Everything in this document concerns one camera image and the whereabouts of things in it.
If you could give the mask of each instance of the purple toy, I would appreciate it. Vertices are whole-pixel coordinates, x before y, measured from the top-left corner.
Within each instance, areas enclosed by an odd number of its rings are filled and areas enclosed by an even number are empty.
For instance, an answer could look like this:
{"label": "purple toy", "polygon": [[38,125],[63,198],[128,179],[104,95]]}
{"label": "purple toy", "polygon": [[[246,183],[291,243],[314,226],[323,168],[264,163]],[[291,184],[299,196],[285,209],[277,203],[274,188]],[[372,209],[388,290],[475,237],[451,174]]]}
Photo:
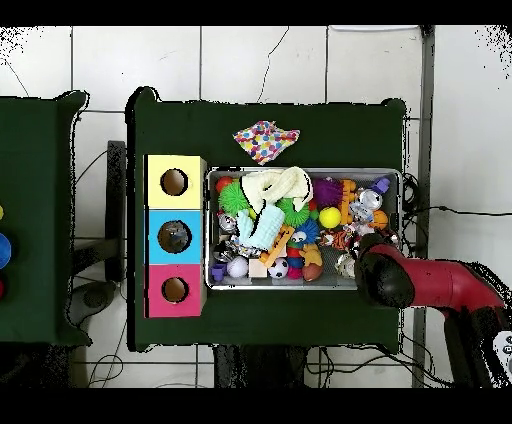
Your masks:
{"label": "purple toy", "polygon": [[215,264],[212,266],[212,277],[215,282],[220,283],[228,272],[228,264]]}
{"label": "purple toy", "polygon": [[373,190],[375,193],[378,194],[384,194],[386,191],[388,191],[389,184],[390,181],[387,178],[377,178],[370,187],[370,190]]}
{"label": "purple toy", "polygon": [[338,206],[341,200],[341,184],[336,180],[313,180],[313,197],[318,210],[327,206]]}

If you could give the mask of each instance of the green table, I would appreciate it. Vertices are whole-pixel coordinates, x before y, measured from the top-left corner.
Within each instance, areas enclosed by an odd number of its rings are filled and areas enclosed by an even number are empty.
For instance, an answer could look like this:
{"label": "green table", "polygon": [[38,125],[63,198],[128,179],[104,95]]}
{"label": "green table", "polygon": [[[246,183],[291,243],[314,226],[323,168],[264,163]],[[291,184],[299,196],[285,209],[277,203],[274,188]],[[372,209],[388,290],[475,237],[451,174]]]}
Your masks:
{"label": "green table", "polygon": [[0,98],[0,232],[13,246],[0,271],[0,342],[89,344],[66,319],[71,286],[70,134],[86,94]]}
{"label": "green table", "polygon": [[129,296],[128,344],[382,343],[398,351],[398,310],[367,305],[349,291],[212,291],[197,318],[143,317],[143,178],[145,154],[199,155],[209,166],[255,166],[232,133],[259,120],[301,130],[299,141],[272,165],[288,167],[402,167],[405,105],[329,103],[230,105],[161,102],[148,87],[138,89],[126,111],[128,152],[135,159],[128,179],[128,255],[135,258]]}

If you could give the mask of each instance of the white ball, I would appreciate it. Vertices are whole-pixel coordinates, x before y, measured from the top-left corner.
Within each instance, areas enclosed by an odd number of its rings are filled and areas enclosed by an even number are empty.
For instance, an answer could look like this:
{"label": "white ball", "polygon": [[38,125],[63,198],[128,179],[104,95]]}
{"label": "white ball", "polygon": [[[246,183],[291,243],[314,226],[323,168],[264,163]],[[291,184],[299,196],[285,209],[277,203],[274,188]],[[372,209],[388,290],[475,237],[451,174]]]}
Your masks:
{"label": "white ball", "polygon": [[268,269],[268,273],[272,278],[283,278],[288,273],[288,262],[284,258],[277,258],[272,266]]}
{"label": "white ball", "polygon": [[249,272],[249,261],[243,256],[237,256],[228,263],[228,274],[233,278],[245,277]]}

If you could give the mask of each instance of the red ball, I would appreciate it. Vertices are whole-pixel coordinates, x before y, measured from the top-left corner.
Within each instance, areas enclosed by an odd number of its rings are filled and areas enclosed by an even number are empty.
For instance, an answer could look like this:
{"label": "red ball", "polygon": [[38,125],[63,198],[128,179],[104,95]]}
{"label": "red ball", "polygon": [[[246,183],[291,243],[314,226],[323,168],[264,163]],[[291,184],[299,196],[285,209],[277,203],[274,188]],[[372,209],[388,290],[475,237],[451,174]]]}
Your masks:
{"label": "red ball", "polygon": [[220,193],[224,187],[231,184],[232,182],[233,178],[231,177],[220,177],[219,180],[217,181],[217,184],[215,184],[215,189],[217,190],[218,193]]}

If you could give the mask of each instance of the green spiky ball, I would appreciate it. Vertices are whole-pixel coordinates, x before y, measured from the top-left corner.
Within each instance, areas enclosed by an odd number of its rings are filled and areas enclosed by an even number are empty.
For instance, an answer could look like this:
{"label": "green spiky ball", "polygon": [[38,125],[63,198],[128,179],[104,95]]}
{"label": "green spiky ball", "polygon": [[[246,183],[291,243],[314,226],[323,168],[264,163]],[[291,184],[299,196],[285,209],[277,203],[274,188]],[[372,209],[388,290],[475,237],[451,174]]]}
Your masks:
{"label": "green spiky ball", "polygon": [[297,228],[309,218],[309,205],[307,203],[298,212],[293,208],[293,199],[289,197],[279,200],[276,206],[284,212],[284,223],[290,227]]}
{"label": "green spiky ball", "polygon": [[219,196],[219,205],[224,212],[232,217],[236,217],[238,211],[250,207],[238,181],[232,182],[222,189]]}

